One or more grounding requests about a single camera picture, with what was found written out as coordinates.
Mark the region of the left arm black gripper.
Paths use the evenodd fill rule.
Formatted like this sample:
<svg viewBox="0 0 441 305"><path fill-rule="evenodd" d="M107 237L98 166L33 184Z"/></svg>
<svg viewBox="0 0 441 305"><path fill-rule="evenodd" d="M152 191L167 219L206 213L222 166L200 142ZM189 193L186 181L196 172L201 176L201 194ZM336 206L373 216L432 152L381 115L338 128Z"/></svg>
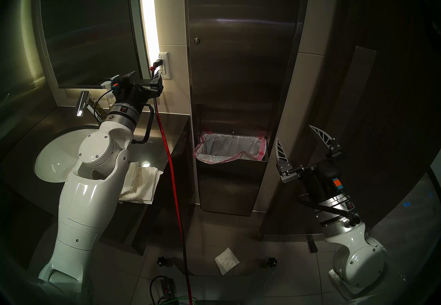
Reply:
<svg viewBox="0 0 441 305"><path fill-rule="evenodd" d="M126 76L130 77L136 70L129 72ZM128 104L136 111L142 111L150 99L158 98L163 92L163 80L160 68L152 72L149 87L144 88L138 84L130 82L116 83L116 103Z"/></svg>

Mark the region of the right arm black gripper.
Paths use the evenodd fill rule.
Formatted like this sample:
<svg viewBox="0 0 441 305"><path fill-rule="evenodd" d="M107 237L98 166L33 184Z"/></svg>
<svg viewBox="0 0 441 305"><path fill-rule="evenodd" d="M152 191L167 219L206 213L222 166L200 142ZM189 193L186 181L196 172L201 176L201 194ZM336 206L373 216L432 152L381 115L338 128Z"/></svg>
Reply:
<svg viewBox="0 0 441 305"><path fill-rule="evenodd" d="M276 167L283 183L299 179L308 193L309 199L320 204L328 199L343 195L344 187L339 180L337 163L345 159L339 141L322 129L309 125L310 131L319 144L326 148L325 159L307 167L293 168L279 141L276 139Z"/></svg>

